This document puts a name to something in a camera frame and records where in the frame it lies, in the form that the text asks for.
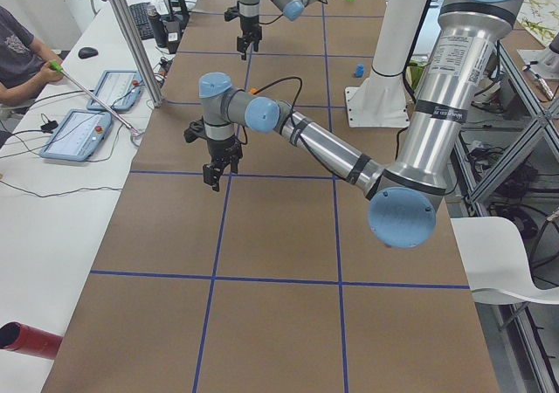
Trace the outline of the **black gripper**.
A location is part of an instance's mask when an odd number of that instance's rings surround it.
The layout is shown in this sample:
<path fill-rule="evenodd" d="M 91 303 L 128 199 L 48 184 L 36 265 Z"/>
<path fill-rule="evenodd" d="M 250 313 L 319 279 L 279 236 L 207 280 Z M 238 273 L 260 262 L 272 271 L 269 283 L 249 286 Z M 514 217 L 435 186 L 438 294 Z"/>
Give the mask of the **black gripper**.
<path fill-rule="evenodd" d="M 230 166 L 232 174 L 238 173 L 238 165 L 243 157 L 242 144 L 237 137 L 229 137 L 226 140 L 209 139 L 207 147 L 210 162 L 203 166 L 203 180 L 214 191 L 220 191 L 221 170 Z"/>
<path fill-rule="evenodd" d="M 240 17 L 242 35 L 237 37 L 237 51 L 242 60 L 247 58 L 247 44 L 252 44 L 253 51 L 259 51 L 259 44 L 262 39 L 262 28 L 259 16 Z"/>

